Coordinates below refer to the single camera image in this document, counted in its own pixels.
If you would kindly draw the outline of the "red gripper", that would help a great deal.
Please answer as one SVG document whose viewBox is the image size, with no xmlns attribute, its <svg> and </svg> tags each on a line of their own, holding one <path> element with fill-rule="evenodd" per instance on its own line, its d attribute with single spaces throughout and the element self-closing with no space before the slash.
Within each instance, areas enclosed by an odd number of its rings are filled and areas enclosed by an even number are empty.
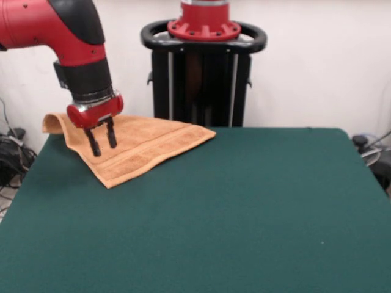
<svg viewBox="0 0 391 293">
<path fill-rule="evenodd" d="M 67 116 L 77 128 L 94 128 L 106 120 L 109 145 L 111 148 L 116 148 L 117 139 L 115 137 L 113 117 L 121 113 L 123 106 L 122 95 L 115 92 L 112 97 L 96 103 L 73 103 L 67 106 Z M 92 154 L 95 157 L 101 156 L 99 144 L 95 140 L 92 130 L 84 129 L 84 133 L 88 138 Z"/>
</svg>

